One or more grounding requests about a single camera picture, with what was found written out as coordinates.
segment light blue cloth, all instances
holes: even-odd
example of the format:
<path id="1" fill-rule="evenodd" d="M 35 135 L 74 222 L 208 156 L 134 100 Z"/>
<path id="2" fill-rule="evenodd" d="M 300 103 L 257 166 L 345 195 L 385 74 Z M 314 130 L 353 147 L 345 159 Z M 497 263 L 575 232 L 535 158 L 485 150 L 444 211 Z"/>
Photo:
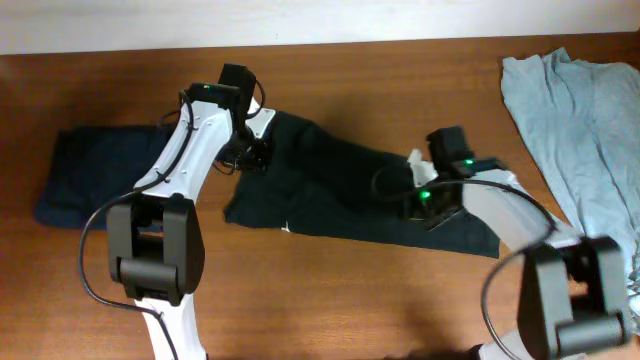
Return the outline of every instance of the light blue cloth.
<path id="1" fill-rule="evenodd" d="M 620 245 L 633 289 L 640 283 L 640 73 L 622 63 L 571 61 L 564 48 L 503 66 L 504 102 L 562 211 L 585 234 Z M 631 307 L 640 314 L 640 297 Z"/>

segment white backdrop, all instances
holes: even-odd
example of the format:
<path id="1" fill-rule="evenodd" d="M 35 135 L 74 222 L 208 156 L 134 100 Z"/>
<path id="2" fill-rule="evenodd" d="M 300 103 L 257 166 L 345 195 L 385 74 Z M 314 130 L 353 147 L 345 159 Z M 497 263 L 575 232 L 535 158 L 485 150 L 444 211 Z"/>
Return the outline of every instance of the white backdrop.
<path id="1" fill-rule="evenodd" d="M 2 0 L 0 54 L 639 27 L 640 0 Z"/>

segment folded black cloth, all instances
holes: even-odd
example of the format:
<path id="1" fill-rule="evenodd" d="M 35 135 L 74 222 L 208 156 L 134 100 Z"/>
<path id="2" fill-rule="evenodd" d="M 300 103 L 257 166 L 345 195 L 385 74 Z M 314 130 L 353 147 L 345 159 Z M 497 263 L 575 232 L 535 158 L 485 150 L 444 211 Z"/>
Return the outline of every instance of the folded black cloth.
<path id="1" fill-rule="evenodd" d="M 274 145 L 270 166 L 264 173 L 242 174 L 224 211 L 227 222 L 498 257 L 498 237 L 466 210 L 427 231 L 394 216 L 372 196 L 375 172 L 406 165 L 406 158 L 338 140 L 313 122 L 282 112 L 268 131 Z M 387 186 L 413 185 L 408 177 Z"/>
<path id="2" fill-rule="evenodd" d="M 156 162 L 171 126 L 80 127 L 58 134 L 34 215 L 43 225 L 81 229 L 111 198 L 127 193 Z M 105 216 L 94 228 L 104 229 Z"/>

